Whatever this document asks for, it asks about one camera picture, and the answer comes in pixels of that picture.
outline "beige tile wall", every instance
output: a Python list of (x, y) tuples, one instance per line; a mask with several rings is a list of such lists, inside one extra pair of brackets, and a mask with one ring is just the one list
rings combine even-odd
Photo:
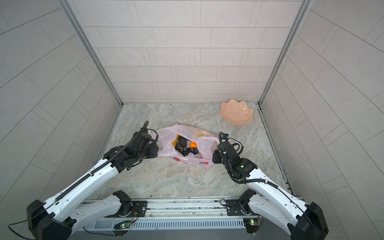
[(383, 32), (383, 1), (314, 0), (262, 104), (327, 239), (384, 237)]
[(118, 110), (57, 1), (0, 1), (1, 239), (93, 166)]
[(69, 0), (123, 102), (258, 101), (301, 1)]

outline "bowl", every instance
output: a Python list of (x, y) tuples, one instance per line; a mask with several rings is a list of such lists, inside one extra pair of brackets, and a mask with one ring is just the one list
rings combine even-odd
[(231, 99), (229, 102), (221, 104), (220, 114), (227, 122), (243, 125), (253, 119), (253, 108), (249, 108), (244, 101), (238, 102)]

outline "pink scalloped bowl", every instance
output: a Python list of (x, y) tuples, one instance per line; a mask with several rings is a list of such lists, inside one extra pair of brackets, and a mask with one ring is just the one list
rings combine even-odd
[(253, 108), (249, 108), (244, 101), (238, 102), (231, 99), (229, 102), (221, 104), (220, 114), (227, 122), (243, 125), (253, 119)]

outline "tiled wall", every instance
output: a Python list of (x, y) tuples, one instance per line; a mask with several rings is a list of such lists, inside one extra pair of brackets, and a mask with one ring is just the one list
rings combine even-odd
[(68, 2), (123, 102), (258, 101), (301, 5)]
[(92, 166), (118, 109), (57, 1), (0, 1), (1, 239)]
[(262, 108), (327, 239), (384, 237), (384, 1), (314, 0)]

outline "black mounting plate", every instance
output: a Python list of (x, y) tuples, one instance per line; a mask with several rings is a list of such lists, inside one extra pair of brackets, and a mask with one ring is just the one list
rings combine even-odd
[[(147, 204), (148, 204), (147, 201), (132, 201), (132, 207), (136, 208), (139, 211), (139, 217), (144, 217), (145, 212), (147, 210)], [(120, 217), (120, 216), (118, 214), (113, 214), (106, 217)], [(130, 213), (125, 217), (135, 217), (135, 212), (130, 211)]]
[(229, 206), (229, 209), (227, 208), (227, 214), (228, 216), (258, 216), (259, 214), (248, 214), (245, 215), (241, 211), (239, 200), (238, 199), (226, 199), (227, 205)]

